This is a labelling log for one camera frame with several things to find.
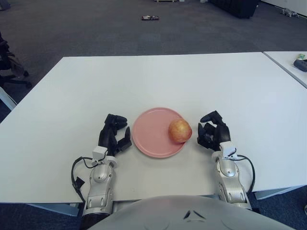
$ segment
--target pink plate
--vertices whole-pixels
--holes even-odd
[[[184,143],[173,142],[168,135],[172,120],[182,118],[174,110],[154,108],[142,113],[134,122],[132,138],[138,149],[150,157],[165,158],[178,153]]]

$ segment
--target wall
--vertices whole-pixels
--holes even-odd
[[[289,8],[294,12],[307,16],[307,0],[262,0],[262,1],[282,8]]]

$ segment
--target chair wheel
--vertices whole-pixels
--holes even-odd
[[[25,72],[24,72],[24,76],[25,76],[25,77],[28,77],[28,76],[29,76],[28,71],[25,71]]]
[[[25,86],[26,86],[27,89],[32,88],[32,84],[30,82],[28,82]]]

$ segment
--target apple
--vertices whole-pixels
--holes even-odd
[[[168,134],[174,142],[183,143],[192,136],[192,129],[184,119],[175,119],[169,124]]]

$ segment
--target gray carpet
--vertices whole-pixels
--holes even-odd
[[[306,49],[307,20],[288,18],[262,3],[251,19],[238,19],[198,0],[10,0],[0,30],[36,85],[64,56],[199,54]],[[142,15],[159,21],[143,22]],[[23,85],[4,89],[16,101]],[[9,109],[0,102],[0,121]],[[306,187],[253,207],[299,230],[307,229]],[[27,205],[0,205],[4,229],[76,229],[79,219]]]

